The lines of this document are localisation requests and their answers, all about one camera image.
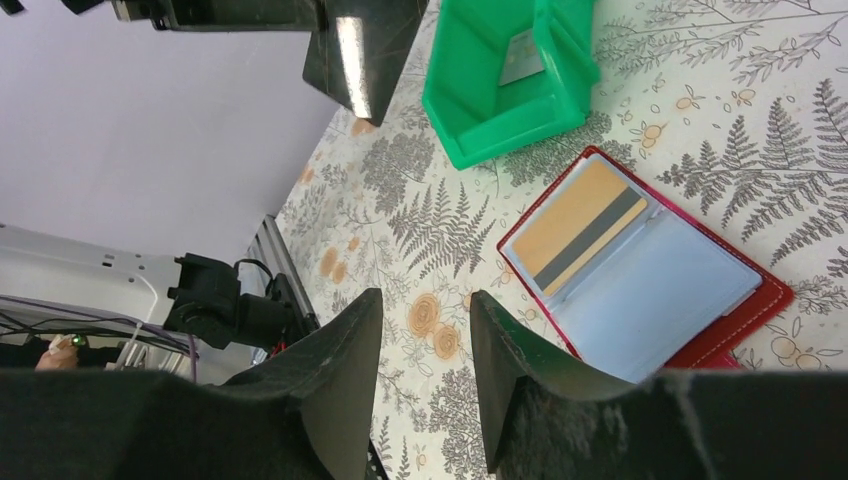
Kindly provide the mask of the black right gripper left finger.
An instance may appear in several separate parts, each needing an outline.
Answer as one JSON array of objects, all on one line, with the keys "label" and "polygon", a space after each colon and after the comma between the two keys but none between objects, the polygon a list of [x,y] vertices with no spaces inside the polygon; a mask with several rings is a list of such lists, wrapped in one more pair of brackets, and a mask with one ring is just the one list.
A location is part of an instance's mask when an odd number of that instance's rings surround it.
[{"label": "black right gripper left finger", "polygon": [[153,370],[5,370],[5,479],[362,479],[383,296],[220,385]]}]

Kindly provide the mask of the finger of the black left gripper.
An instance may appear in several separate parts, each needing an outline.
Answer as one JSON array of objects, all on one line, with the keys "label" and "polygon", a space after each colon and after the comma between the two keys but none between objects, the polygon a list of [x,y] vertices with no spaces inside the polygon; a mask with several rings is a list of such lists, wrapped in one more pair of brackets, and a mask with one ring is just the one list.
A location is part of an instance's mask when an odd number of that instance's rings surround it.
[{"label": "finger of the black left gripper", "polygon": [[327,27],[319,1],[149,0],[114,1],[112,6],[119,20],[148,20],[157,31],[317,32]]}]

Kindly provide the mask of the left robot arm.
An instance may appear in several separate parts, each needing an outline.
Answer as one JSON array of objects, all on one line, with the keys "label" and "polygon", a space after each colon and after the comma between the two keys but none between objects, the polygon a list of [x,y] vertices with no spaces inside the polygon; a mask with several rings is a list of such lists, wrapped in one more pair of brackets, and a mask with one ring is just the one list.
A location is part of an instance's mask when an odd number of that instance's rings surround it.
[{"label": "left robot arm", "polygon": [[178,32],[156,2],[40,1],[1,20],[1,327],[201,360],[318,328],[270,198],[329,105],[302,32]]}]

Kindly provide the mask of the black VIP credit card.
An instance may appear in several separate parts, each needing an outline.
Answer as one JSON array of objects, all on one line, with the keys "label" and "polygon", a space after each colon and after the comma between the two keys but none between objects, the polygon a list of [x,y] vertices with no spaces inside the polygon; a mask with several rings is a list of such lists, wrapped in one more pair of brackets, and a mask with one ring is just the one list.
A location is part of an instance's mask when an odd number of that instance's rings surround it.
[{"label": "black VIP credit card", "polygon": [[427,0],[329,0],[310,37],[303,80],[378,127],[427,11]]}]

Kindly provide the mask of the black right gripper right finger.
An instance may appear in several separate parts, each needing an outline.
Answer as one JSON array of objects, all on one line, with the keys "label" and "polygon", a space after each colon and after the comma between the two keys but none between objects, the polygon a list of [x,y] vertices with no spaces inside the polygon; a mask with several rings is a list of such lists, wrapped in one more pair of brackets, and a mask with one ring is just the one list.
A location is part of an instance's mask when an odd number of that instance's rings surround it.
[{"label": "black right gripper right finger", "polygon": [[499,479],[843,479],[841,372],[665,369],[638,384],[470,302],[486,467]]}]

